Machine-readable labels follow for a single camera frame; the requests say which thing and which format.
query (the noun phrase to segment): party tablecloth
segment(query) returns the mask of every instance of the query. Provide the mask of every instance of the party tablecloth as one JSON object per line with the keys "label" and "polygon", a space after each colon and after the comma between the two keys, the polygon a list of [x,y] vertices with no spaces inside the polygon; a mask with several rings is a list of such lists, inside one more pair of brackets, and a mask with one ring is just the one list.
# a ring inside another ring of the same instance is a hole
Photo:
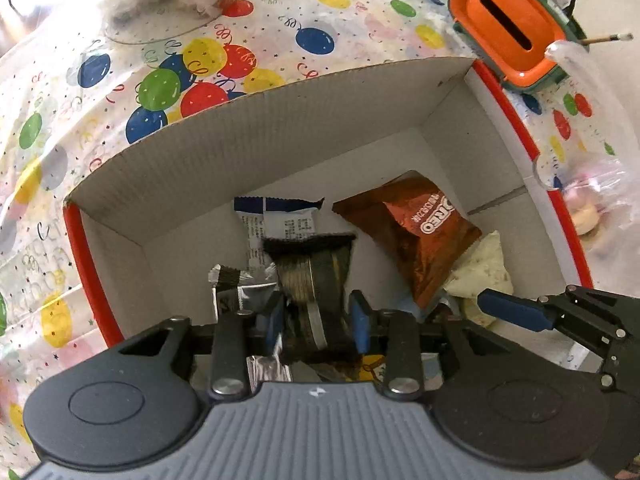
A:
{"label": "party tablecloth", "polygon": [[[244,94],[390,60],[472,56],[446,2],[236,0],[197,30],[124,45],[77,0],[0,59],[0,478],[38,461],[22,424],[29,393],[105,348],[62,219],[69,191],[130,143]],[[615,150],[570,81],[510,98],[556,162],[580,148],[572,131]]]}

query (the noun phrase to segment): corrugated cardboard edge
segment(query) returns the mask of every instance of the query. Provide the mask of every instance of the corrugated cardboard edge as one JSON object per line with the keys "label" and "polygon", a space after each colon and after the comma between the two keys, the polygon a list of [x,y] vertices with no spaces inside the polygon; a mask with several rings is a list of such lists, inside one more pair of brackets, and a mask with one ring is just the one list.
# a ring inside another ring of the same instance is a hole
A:
{"label": "corrugated cardboard edge", "polygon": [[[471,58],[459,58],[459,57],[455,57],[455,59],[464,59],[466,60],[466,62],[468,62],[468,65],[471,66],[472,63],[472,59]],[[395,63],[389,63],[389,64],[399,64],[399,63],[407,63],[407,64],[412,64],[415,62],[424,62],[425,59],[419,59],[419,60],[406,60],[406,61],[399,61],[399,62],[395,62]],[[341,72],[337,72],[337,73],[332,73],[332,74],[327,74],[322,76],[322,79],[327,79],[327,78],[341,78],[344,75],[344,72],[352,72],[352,73],[359,73],[362,71],[367,71],[367,70],[371,70],[372,68],[375,68],[375,66],[364,66],[364,67],[359,67],[359,68],[354,68],[348,71],[341,71]],[[445,84],[449,81],[449,80],[444,80],[444,81],[440,81],[438,86]],[[301,80],[299,82],[294,82],[291,84],[287,84],[287,87],[295,87],[297,85],[300,84],[308,84],[307,80]],[[272,89],[269,90],[268,92],[273,92],[273,91],[277,91],[278,89]],[[238,107],[240,105],[240,102],[243,101],[246,98],[258,98],[258,99],[264,99],[265,98],[265,92],[258,92],[257,94],[253,95],[253,96],[247,96],[245,98],[239,98],[237,100],[225,103],[224,106],[225,107]],[[197,114],[194,114],[194,116],[200,115],[200,114],[206,114],[207,112],[210,111],[210,108],[203,110]],[[134,149],[134,150],[139,150],[140,147],[138,146],[141,143],[145,142],[145,139],[141,139],[139,142],[136,142],[134,145],[127,147],[125,150],[123,150],[120,153],[117,153],[115,156],[111,157],[109,160],[107,160],[98,170],[97,173],[103,173],[105,170],[108,171],[110,166],[113,165],[117,165],[117,161],[121,158],[123,158],[124,156],[127,155],[127,152],[130,149]],[[112,312],[112,309],[110,307],[110,304],[108,302],[108,299],[106,297],[105,291],[102,287],[102,284],[100,282],[100,278],[98,276],[98,272],[94,263],[94,259],[92,257],[91,251],[90,251],[90,247],[89,247],[89,243],[88,243],[88,239],[87,239],[87,234],[84,230],[84,226],[82,225],[82,211],[80,209],[80,206],[76,203],[76,201],[74,200],[74,198],[81,194],[81,190],[83,187],[86,186],[88,179],[83,180],[74,190],[72,190],[72,192],[68,195],[68,197],[65,200],[65,205],[63,207],[63,216],[65,219],[65,225],[66,225],[66,229],[67,229],[67,233],[70,239],[70,244],[71,244],[71,248],[72,248],[72,254],[74,256],[74,259],[76,261],[76,267],[78,269],[78,273],[79,273],[79,277],[81,279],[81,283],[82,286],[84,288],[85,294],[88,298],[90,307],[92,309],[92,312],[94,314],[95,320],[97,322],[98,328],[100,329],[100,332],[102,333],[102,336],[105,339],[105,343],[107,344],[107,346],[111,347],[121,341],[123,341],[124,337],[122,335],[122,331],[120,330],[118,323],[116,322],[116,319],[114,317],[114,314]]]}
{"label": "corrugated cardboard edge", "polygon": [[[367,142],[380,138],[383,130],[390,131],[392,127],[402,130],[426,120],[468,72],[472,62],[472,58],[466,57],[404,60],[345,70],[242,96],[140,139],[87,176],[69,198],[117,233],[136,243],[145,242],[159,230],[168,228],[175,220],[175,210],[181,211],[184,218],[202,215],[230,200],[228,194],[231,197],[244,194],[302,170],[303,164],[314,165],[357,148],[362,136],[344,134],[348,128],[358,126],[350,108],[362,117],[359,127],[371,132]],[[406,99],[407,93],[416,98]],[[286,138],[290,138],[287,136],[304,129],[317,133],[313,142],[310,145],[293,142],[283,158],[282,148],[288,146]],[[267,144],[277,147],[276,159],[264,158]],[[229,171],[220,170],[220,162],[226,158],[224,167],[228,168],[229,161],[237,156],[250,165],[248,171],[231,180]],[[274,160],[279,161],[280,171],[273,171],[264,180],[265,173],[260,172],[271,171],[276,164]],[[184,193],[176,196],[175,183],[182,182],[185,173],[192,173],[188,169],[191,164],[211,168],[200,171],[202,177],[194,183],[192,194],[206,196],[206,200],[191,200]],[[175,202],[168,202],[168,196],[175,198]],[[158,202],[159,206],[154,205],[149,215],[143,216],[145,207]],[[126,227],[126,221],[133,215],[138,222]]]}
{"label": "corrugated cardboard edge", "polygon": [[[515,108],[513,108],[513,105],[511,105],[510,101],[507,99],[507,96],[502,91],[498,79],[491,72],[489,67],[480,60],[476,60],[473,63],[472,68],[478,75],[478,77],[482,80],[488,91],[491,92],[493,98],[504,113],[505,117],[511,123],[511,126],[513,127],[522,146],[526,150],[527,155],[533,163],[533,161],[536,160],[540,155],[540,150],[538,149],[538,146],[527,130],[527,127],[520,119],[517,111],[515,110]],[[574,261],[578,279],[580,280],[579,285],[593,288],[591,271],[589,270],[589,265],[584,255],[582,244],[580,243],[580,238],[578,238],[578,234],[575,231],[574,223],[571,220],[571,215],[569,215],[569,210],[566,208],[566,204],[562,199],[562,194],[560,193],[560,191],[554,190],[547,191],[546,195],[548,196],[548,200],[551,204],[551,207],[553,208],[553,211],[558,217],[558,221],[564,234],[564,238],[566,239],[571,258]]]}

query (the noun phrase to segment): snack wrapper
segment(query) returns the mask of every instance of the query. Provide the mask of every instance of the snack wrapper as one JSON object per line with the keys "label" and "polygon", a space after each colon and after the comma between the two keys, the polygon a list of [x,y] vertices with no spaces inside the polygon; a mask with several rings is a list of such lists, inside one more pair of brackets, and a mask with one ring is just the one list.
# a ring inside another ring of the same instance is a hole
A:
{"label": "snack wrapper", "polygon": [[488,327],[495,317],[478,307],[478,294],[492,288],[505,294],[513,294],[511,277],[504,267],[500,233],[488,234],[469,249],[457,262],[443,286],[452,296],[462,298],[462,313],[474,323]]}
{"label": "snack wrapper", "polygon": [[344,284],[351,263],[353,234],[315,235],[304,240],[264,239],[281,290],[292,303],[298,327],[296,355],[320,351],[351,354],[344,324]]}
{"label": "snack wrapper", "polygon": [[438,186],[416,171],[336,202],[333,211],[396,261],[421,308],[428,306],[455,261],[482,234]]}
{"label": "snack wrapper", "polygon": [[214,323],[225,312],[251,310],[256,313],[256,330],[266,334],[266,347],[274,348],[284,328],[285,307],[285,298],[278,292],[275,266],[271,264],[257,279],[247,270],[216,265],[209,271],[209,282]]}
{"label": "snack wrapper", "polygon": [[271,260],[262,250],[263,238],[302,240],[315,234],[313,214],[322,207],[317,202],[291,198],[237,196],[234,211],[238,213],[248,235],[249,270],[265,269]]}
{"label": "snack wrapper", "polygon": [[279,335],[273,349],[273,356],[252,355],[246,359],[251,391],[255,393],[260,383],[275,381],[279,383],[291,382],[291,370],[280,362],[282,352],[282,335]]}

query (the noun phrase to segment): metal bolt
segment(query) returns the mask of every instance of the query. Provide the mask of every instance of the metal bolt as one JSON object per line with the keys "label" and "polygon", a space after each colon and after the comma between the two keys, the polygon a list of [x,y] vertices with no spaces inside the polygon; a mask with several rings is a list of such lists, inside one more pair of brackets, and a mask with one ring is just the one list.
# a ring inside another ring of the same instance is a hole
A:
{"label": "metal bolt", "polygon": [[607,374],[603,375],[600,378],[600,384],[602,384],[602,386],[604,386],[605,388],[610,388],[613,384],[613,377]]}
{"label": "metal bolt", "polygon": [[420,389],[420,383],[411,377],[396,377],[389,381],[389,389],[395,394],[414,394]]}
{"label": "metal bolt", "polygon": [[224,377],[213,383],[211,389],[219,395],[238,395],[244,390],[244,383],[239,379]]}

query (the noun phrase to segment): blue gripper pad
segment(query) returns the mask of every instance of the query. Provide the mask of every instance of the blue gripper pad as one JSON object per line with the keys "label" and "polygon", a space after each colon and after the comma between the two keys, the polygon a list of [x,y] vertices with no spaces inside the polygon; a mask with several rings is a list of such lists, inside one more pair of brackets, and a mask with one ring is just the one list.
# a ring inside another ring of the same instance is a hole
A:
{"label": "blue gripper pad", "polygon": [[497,290],[485,289],[478,294],[478,306],[485,314],[497,317],[533,332],[552,330],[555,317],[539,303],[521,300]]}

